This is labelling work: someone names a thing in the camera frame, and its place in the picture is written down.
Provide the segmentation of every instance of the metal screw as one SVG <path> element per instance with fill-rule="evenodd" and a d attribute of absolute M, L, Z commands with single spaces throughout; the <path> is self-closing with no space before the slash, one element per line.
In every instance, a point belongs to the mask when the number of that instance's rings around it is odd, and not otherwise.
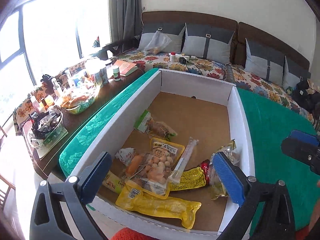
<path fill-rule="evenodd" d="M 77 176 L 71 176 L 71 177 L 68 179 L 68 181 L 69 181 L 70 183 L 75 183 L 75 182 L 77 181 L 77 179 L 78 179 Z"/>
<path fill-rule="evenodd" d="M 256 182 L 256 181 L 257 181 L 257 179 L 256 179 L 255 176 L 249 176 L 249 177 L 248 177 L 248 180 L 249 180 L 250 182 Z"/>
<path fill-rule="evenodd" d="M 43 180 L 43 181 L 40 182 L 40 186 L 43 187 L 43 186 L 45 186 L 45 185 L 47 185 L 47 181 L 46 181 L 46 180 Z"/>
<path fill-rule="evenodd" d="M 285 185 L 285 182 L 283 180 L 279 180 L 278 183 L 279 183 L 280 186 L 284 186 Z"/>

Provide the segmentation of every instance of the bed headboard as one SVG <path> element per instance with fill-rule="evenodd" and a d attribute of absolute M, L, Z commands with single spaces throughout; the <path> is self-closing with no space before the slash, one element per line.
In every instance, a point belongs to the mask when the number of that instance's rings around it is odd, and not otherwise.
<path fill-rule="evenodd" d="M 210 25 L 213 27 L 224 28 L 227 30 L 232 30 L 235 32 L 232 38 L 231 51 L 230 51 L 230 61 L 234 60 L 234 53 L 236 49 L 237 40 L 237 28 L 238 22 L 225 17 L 197 13 L 197 12 L 185 12 L 185 11 L 152 11 L 143 12 L 141 16 L 143 23 L 193 23 L 193 24 L 203 24 Z"/>
<path fill-rule="evenodd" d="M 287 55 L 291 60 L 296 62 L 302 68 L 309 70 L 309 61 L 303 57 L 299 52 L 290 47 L 285 42 L 279 40 L 275 36 L 266 33 L 256 27 L 249 24 L 240 22 L 238 24 L 238 35 L 237 35 L 237 45 L 236 53 L 234 58 L 234 64 L 245 66 L 246 61 L 246 43 L 245 38 L 249 40 L 256 41 L 263 45 L 274 48 L 283 54 Z"/>

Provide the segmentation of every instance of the gray pillow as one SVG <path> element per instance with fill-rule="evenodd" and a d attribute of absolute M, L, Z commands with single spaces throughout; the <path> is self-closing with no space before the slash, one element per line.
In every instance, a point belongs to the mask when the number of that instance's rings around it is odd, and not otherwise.
<path fill-rule="evenodd" d="M 233 33 L 234 31 L 209 25 L 186 23 L 186 38 L 182 53 L 229 64 Z"/>
<path fill-rule="evenodd" d="M 138 51 L 143 51 L 143 49 L 151 41 L 155 32 L 157 30 L 160 30 L 162 33 L 166 34 L 171 39 L 171 42 L 168 44 L 168 46 L 166 46 L 162 50 L 162 52 L 180 53 L 184 29 L 185 29 L 184 23 L 147 23 L 147 24 L 144 24 Z"/>
<path fill-rule="evenodd" d="M 284 54 L 255 41 L 245 40 L 247 43 L 245 70 L 282 86 Z"/>
<path fill-rule="evenodd" d="M 303 69 L 297 63 L 285 56 L 282 87 L 286 90 L 288 87 L 294 88 L 301 80 L 307 80 L 311 77 L 308 70 Z"/>

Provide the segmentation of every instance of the cardboard box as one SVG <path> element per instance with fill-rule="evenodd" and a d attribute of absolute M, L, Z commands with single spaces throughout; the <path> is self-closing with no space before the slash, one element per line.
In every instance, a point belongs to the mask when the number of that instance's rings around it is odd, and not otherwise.
<path fill-rule="evenodd" d="M 240 168 L 246 176 L 255 175 L 249 127 L 235 85 L 191 73 L 159 69 L 102 129 L 71 176 L 77 176 L 102 151 L 112 156 L 122 147 L 148 151 L 148 137 L 133 131 L 135 121 L 145 109 L 149 109 L 156 120 L 164 121 L 176 130 L 178 136 L 173 142 L 186 146 L 189 136 L 199 139 L 197 153 L 191 157 L 186 169 L 197 166 L 218 147 L 235 139 L 241 155 Z M 115 160 L 112 172 L 119 172 L 121 166 L 118 164 Z M 148 217 L 121 209 L 115 205 L 117 195 L 105 187 L 101 187 L 90 205 L 110 219 L 157 239 L 216 239 L 232 219 L 238 205 L 230 198 L 211 201 L 208 191 L 208 188 L 200 188 L 170 193 L 171 196 L 202 203 L 191 230 L 183 228 L 180 220 Z"/>

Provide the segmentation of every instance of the book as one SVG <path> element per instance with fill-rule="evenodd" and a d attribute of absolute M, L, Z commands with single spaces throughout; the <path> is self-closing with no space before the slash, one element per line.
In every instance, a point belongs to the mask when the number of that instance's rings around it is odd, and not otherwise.
<path fill-rule="evenodd" d="M 119 67 L 120 76 L 124 76 L 124 77 L 130 75 L 132 72 L 138 69 L 137 64 L 122 61 L 119 59 L 114 63 L 114 65 Z"/>

